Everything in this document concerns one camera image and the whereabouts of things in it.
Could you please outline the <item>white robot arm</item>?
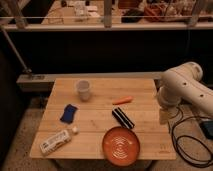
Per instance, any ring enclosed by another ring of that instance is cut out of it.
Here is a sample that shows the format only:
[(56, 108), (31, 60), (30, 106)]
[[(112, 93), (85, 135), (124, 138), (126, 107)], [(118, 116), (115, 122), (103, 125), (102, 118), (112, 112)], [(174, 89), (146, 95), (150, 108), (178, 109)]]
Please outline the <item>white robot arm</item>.
[(203, 70), (196, 62), (186, 62), (161, 74), (162, 85), (156, 95), (161, 125), (168, 121), (170, 110), (177, 107), (181, 100), (213, 117), (213, 90), (200, 82), (202, 77)]

